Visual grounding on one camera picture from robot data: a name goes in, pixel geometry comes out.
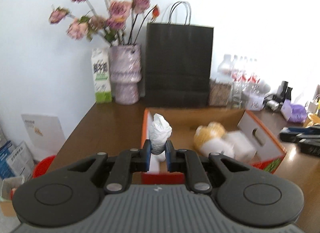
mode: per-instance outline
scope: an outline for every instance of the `yellow object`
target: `yellow object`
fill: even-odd
[[[225,135],[226,130],[220,123],[211,122],[208,126],[199,126],[194,136],[195,148],[200,150],[202,145],[214,138]]]
[[[313,126],[320,123],[320,117],[313,113],[308,113],[308,118],[305,121],[303,127]]]

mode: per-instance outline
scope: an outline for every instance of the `box flap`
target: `box flap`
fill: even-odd
[[[24,177],[12,177],[3,180],[0,197],[2,200],[10,201],[12,188],[18,188],[24,183]]]
[[[14,211],[11,201],[0,202],[0,207],[4,216],[6,217],[16,216],[16,213]]]
[[[238,127],[255,146],[262,161],[280,158],[285,155],[284,151],[274,142],[273,135],[267,133],[266,128],[256,122],[247,111],[242,116]]]

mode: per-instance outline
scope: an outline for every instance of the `yellow yarn ball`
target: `yellow yarn ball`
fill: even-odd
[[[199,150],[202,145],[214,138],[220,138],[226,130],[220,123],[211,122],[208,126],[199,126],[194,136],[195,148]]]

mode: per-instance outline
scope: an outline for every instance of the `gray ribbed cover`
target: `gray ribbed cover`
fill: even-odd
[[[74,225],[43,229],[22,224],[15,233],[302,233],[294,225],[254,229],[225,217],[210,197],[185,185],[131,185],[108,195],[88,218]]]

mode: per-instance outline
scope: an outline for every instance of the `purple bag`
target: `purple bag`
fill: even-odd
[[[308,116],[302,105],[291,104],[291,101],[287,99],[283,103],[281,113],[288,122],[292,123],[304,123]]]

